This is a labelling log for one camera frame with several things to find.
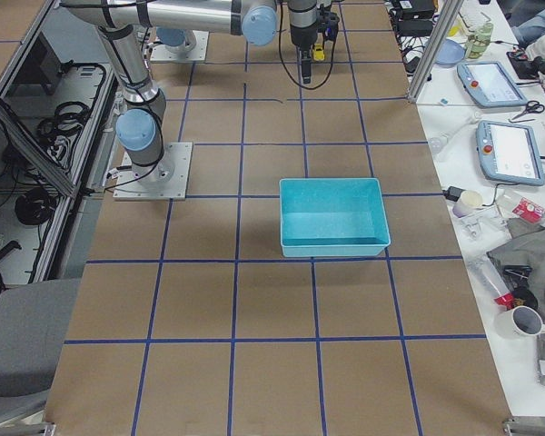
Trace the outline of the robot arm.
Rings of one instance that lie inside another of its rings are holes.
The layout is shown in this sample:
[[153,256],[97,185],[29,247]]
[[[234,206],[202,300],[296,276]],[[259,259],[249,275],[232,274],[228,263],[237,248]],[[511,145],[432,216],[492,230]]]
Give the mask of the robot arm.
[[115,75],[123,87],[127,110],[115,125],[116,138],[131,162],[131,178],[114,187],[129,199],[182,199],[192,146],[167,143],[162,123],[166,101],[144,61],[135,36],[140,25],[173,30],[178,43],[196,31],[238,35],[257,46],[281,38],[279,15],[288,17],[298,50],[301,81],[311,89],[314,45],[319,37],[335,42],[339,18],[329,1],[63,1],[61,7],[94,25]]

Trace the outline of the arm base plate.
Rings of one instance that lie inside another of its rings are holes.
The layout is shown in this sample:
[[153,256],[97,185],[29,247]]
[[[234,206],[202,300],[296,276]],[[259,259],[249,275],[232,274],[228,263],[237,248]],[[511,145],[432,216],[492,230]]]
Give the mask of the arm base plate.
[[156,37],[149,45],[153,63],[204,62],[209,33],[197,30],[157,28]]
[[119,187],[113,189],[113,197],[119,201],[184,200],[192,161],[192,142],[171,142],[164,145],[163,159],[150,169],[135,166],[124,152],[122,165],[128,169],[117,178]]

